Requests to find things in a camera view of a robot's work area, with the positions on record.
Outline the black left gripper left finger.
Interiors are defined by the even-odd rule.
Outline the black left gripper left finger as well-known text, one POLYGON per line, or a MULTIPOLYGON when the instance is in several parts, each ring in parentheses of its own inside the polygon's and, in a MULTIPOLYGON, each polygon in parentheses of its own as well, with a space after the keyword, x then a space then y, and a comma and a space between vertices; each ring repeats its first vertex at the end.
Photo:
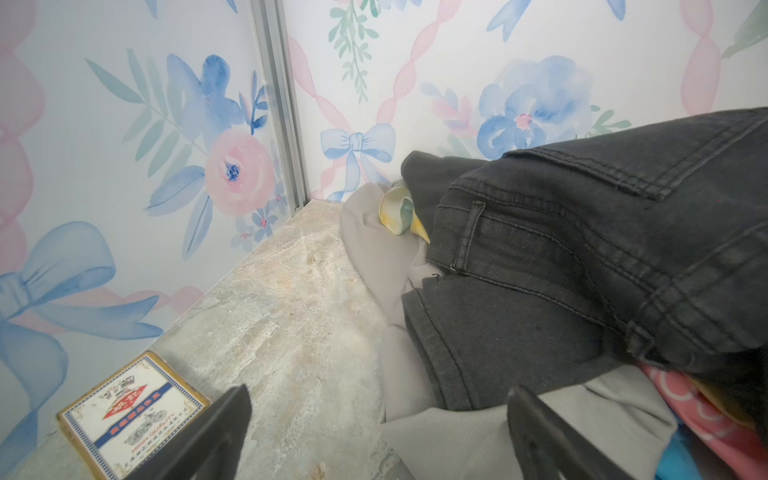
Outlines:
POLYGON ((251 419, 247 387, 230 388, 130 479, 233 479, 251 419))

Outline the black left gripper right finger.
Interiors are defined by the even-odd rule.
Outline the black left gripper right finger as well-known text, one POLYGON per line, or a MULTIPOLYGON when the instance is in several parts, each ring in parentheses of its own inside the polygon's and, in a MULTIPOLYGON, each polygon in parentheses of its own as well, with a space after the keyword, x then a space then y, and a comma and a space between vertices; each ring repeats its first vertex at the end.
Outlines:
POLYGON ((516 385, 509 391, 507 424, 525 479, 629 477, 627 472, 522 385, 516 385))

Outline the teal blue cloth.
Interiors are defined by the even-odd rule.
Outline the teal blue cloth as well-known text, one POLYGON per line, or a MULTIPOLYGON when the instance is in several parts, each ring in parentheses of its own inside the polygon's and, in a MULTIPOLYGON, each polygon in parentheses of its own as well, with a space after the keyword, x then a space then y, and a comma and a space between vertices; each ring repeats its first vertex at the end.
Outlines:
POLYGON ((671 437, 655 473, 656 480, 702 480, 682 428, 671 437))

